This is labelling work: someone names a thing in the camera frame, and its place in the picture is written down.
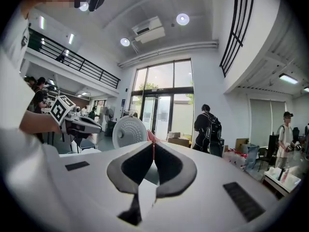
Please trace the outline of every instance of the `cardboard box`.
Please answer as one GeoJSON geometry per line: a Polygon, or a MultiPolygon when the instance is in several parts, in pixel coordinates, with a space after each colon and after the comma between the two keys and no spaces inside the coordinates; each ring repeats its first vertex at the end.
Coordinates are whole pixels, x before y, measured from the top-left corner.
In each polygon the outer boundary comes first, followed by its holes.
{"type": "Polygon", "coordinates": [[[182,145],[185,147],[189,147],[189,139],[187,138],[168,138],[168,142],[176,145],[182,145]]]}

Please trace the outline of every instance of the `black metal railing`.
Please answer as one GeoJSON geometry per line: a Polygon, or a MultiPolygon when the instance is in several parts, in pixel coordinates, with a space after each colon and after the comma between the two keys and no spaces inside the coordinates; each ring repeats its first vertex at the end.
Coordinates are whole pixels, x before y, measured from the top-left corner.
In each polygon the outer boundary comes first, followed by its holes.
{"type": "Polygon", "coordinates": [[[243,47],[243,40],[245,38],[248,24],[250,21],[252,8],[253,8],[253,2],[254,0],[250,0],[250,1],[249,0],[245,0],[245,1],[235,0],[234,1],[234,14],[233,14],[231,32],[230,32],[230,35],[227,41],[224,55],[220,63],[220,67],[222,68],[224,77],[226,77],[227,72],[231,68],[240,47],[243,47]]]}
{"type": "Polygon", "coordinates": [[[42,54],[45,54],[63,64],[87,75],[100,82],[111,86],[113,88],[118,87],[120,79],[98,65],[90,62],[82,56],[70,51],[59,43],[49,39],[43,34],[29,28],[30,39],[28,47],[36,50],[42,54]]]}

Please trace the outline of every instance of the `ceiling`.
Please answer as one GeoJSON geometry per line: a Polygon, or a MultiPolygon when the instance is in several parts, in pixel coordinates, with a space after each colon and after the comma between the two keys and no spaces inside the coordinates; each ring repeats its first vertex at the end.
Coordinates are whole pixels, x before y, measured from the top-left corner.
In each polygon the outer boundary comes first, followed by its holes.
{"type": "Polygon", "coordinates": [[[105,94],[99,90],[90,88],[81,83],[73,81],[72,79],[56,74],[32,62],[29,65],[26,75],[33,76],[35,79],[39,79],[41,76],[44,77],[46,80],[51,79],[55,82],[55,85],[60,90],[68,91],[76,95],[82,94],[83,92],[88,92],[89,93],[88,95],[84,95],[86,99],[95,96],[102,96],[105,94]]]}
{"type": "Polygon", "coordinates": [[[284,23],[277,25],[276,37],[264,57],[239,87],[301,95],[309,86],[309,58],[305,36],[286,5],[281,4],[284,23]],[[287,74],[298,81],[293,85],[279,78],[287,74]]]}
{"type": "Polygon", "coordinates": [[[76,33],[81,38],[96,43],[112,54],[118,63],[172,45],[212,40],[211,0],[105,0],[92,13],[74,8],[50,8],[43,4],[37,8],[65,27],[79,30],[76,33]],[[176,22],[180,13],[190,17],[186,26],[176,22]],[[136,49],[132,45],[123,47],[120,44],[121,38],[134,41],[132,27],[155,16],[159,17],[165,29],[165,37],[144,44],[133,42],[136,49]]]}

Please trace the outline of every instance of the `black cap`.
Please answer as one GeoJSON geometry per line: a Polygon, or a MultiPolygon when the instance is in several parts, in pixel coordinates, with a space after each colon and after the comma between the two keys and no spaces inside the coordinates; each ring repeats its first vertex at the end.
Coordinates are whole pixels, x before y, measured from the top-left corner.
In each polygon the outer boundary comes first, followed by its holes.
{"type": "Polygon", "coordinates": [[[291,114],[290,112],[284,112],[283,117],[286,117],[286,116],[293,117],[293,114],[291,114]]]}

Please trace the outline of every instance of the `ceiling light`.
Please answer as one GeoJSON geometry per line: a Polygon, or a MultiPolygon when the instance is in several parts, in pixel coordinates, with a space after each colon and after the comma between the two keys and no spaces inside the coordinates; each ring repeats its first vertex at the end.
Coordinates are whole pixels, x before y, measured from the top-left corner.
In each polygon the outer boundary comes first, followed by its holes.
{"type": "Polygon", "coordinates": [[[73,38],[74,38],[74,34],[71,33],[70,38],[69,38],[69,44],[72,44],[73,38]]]}
{"type": "Polygon", "coordinates": [[[89,7],[89,4],[87,2],[84,2],[83,5],[81,7],[79,7],[79,9],[81,11],[87,11],[89,7]]]}
{"type": "Polygon", "coordinates": [[[45,29],[45,18],[40,16],[40,28],[45,29]]]}
{"type": "Polygon", "coordinates": [[[179,14],[177,17],[176,17],[176,21],[179,25],[187,25],[190,21],[189,19],[189,16],[186,15],[186,14],[179,14]]]}
{"type": "Polygon", "coordinates": [[[281,75],[279,76],[279,78],[280,78],[281,80],[283,80],[283,81],[288,82],[288,83],[292,83],[292,84],[298,83],[298,81],[297,81],[296,79],[294,79],[294,78],[292,78],[292,77],[290,77],[289,75],[286,75],[286,74],[281,74],[281,75]]]}
{"type": "Polygon", "coordinates": [[[127,38],[122,38],[120,40],[121,45],[123,46],[129,46],[130,45],[130,41],[127,38]]]}

